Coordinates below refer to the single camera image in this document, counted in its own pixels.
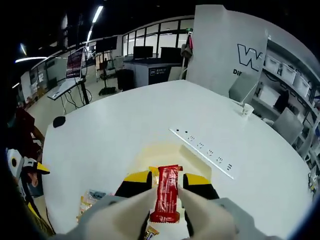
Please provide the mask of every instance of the computer mouse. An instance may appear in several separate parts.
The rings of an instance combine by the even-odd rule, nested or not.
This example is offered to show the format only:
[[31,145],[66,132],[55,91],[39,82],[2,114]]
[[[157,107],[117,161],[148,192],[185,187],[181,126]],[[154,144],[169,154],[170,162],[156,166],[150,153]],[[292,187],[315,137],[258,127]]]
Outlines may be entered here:
[[66,117],[65,116],[57,116],[54,120],[53,120],[53,127],[57,128],[62,126],[64,123],[66,122]]

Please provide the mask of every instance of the letter w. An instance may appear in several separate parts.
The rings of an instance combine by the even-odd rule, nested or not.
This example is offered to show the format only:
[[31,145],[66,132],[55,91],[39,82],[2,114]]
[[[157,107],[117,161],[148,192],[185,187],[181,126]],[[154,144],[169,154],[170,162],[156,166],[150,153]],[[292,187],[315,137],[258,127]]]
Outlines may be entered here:
[[238,44],[238,54],[240,64],[248,66],[250,63],[251,68],[259,72],[259,65],[262,61],[260,55],[262,55],[262,52],[257,55],[257,51],[255,49],[249,48],[247,50],[245,45]]

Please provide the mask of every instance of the red wrapper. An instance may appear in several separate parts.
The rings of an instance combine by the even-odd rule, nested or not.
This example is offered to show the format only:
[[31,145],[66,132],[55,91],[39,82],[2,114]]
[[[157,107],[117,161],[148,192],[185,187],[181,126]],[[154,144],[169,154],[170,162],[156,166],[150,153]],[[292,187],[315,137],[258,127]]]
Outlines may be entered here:
[[160,166],[159,185],[155,210],[150,215],[150,221],[154,223],[176,223],[180,214],[177,210],[178,198],[178,165]]

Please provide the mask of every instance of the white cup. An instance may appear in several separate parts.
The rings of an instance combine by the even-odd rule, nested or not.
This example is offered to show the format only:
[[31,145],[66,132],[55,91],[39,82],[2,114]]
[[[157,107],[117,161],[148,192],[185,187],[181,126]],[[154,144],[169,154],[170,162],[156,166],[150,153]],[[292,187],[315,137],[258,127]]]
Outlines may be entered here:
[[241,115],[243,118],[248,118],[254,110],[255,109],[251,105],[245,103]]

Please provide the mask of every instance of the monitor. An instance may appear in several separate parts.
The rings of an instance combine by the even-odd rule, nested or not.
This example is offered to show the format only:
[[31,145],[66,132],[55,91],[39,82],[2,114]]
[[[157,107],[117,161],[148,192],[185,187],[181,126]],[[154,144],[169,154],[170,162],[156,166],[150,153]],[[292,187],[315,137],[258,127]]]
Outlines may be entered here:
[[81,63],[83,58],[84,48],[71,53],[66,61],[65,78],[79,78],[81,76]]
[[133,59],[152,58],[153,51],[153,46],[135,46],[133,47]]
[[166,63],[182,63],[181,48],[161,47],[161,60]]
[[95,52],[103,53],[117,49],[117,36],[108,37],[99,41],[96,41]]

